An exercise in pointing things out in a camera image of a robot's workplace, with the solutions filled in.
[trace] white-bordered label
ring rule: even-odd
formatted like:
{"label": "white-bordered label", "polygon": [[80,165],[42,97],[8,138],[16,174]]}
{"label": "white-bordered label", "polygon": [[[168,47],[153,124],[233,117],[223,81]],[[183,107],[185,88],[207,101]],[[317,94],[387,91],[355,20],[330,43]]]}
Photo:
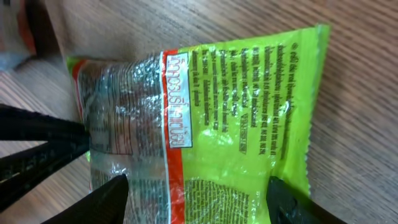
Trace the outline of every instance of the white-bordered label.
{"label": "white-bordered label", "polygon": [[188,53],[166,58],[167,124],[170,148],[192,147]]}

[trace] green packet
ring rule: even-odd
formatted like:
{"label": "green packet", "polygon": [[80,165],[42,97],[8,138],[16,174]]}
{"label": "green packet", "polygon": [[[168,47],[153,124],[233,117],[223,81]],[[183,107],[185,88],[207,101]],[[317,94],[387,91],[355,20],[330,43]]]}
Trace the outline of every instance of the green packet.
{"label": "green packet", "polygon": [[136,63],[69,58],[94,189],[127,173],[127,222],[270,223],[270,176],[309,196],[305,160],[329,33],[318,25]]}

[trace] food package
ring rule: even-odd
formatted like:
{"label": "food package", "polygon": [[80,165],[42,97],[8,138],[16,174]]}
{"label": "food package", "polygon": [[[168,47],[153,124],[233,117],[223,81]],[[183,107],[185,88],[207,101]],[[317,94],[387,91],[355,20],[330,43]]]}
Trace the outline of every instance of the food package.
{"label": "food package", "polygon": [[91,187],[126,174],[126,223],[270,223],[275,175],[309,195],[306,153],[329,27],[69,58],[91,133]]}
{"label": "food package", "polygon": [[0,3],[0,70],[14,68],[36,54],[25,11],[25,0]]}

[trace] red stripe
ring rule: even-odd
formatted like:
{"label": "red stripe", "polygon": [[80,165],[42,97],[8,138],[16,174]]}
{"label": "red stripe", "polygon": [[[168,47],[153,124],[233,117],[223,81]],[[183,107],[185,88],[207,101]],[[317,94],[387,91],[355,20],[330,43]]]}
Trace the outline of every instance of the red stripe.
{"label": "red stripe", "polygon": [[167,165],[169,167],[169,186],[170,186],[170,200],[171,200],[171,224],[185,223],[185,196],[184,196],[184,181],[182,171],[182,157],[181,149],[170,148],[169,143],[169,128],[167,117],[167,81],[166,81],[166,66],[167,56],[178,54],[178,50],[168,50],[163,53],[162,66],[162,83],[163,83],[163,97],[164,97],[164,136],[166,143]]}
{"label": "red stripe", "polygon": [[77,104],[79,107],[80,118],[83,118],[83,107],[81,106],[79,86],[78,86],[78,77],[79,77],[80,68],[85,63],[86,63],[86,60],[80,60],[75,66],[73,66],[73,70],[72,70],[72,78],[73,78],[73,81],[75,82],[75,91],[76,91],[76,97],[78,100]]}

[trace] wooden table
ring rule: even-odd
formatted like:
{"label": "wooden table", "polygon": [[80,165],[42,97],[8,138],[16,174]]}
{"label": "wooden table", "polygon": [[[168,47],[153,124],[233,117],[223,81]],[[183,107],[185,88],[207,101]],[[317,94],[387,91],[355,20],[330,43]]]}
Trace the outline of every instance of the wooden table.
{"label": "wooden table", "polygon": [[[308,155],[312,197],[348,223],[398,223],[398,1],[49,0],[47,9],[63,55],[128,61],[331,24]],[[44,46],[51,39],[38,36]],[[0,101],[78,119],[56,49],[1,74]],[[32,144],[2,142],[0,156]],[[1,214],[0,223],[42,222],[85,196],[88,180],[81,158]]]}

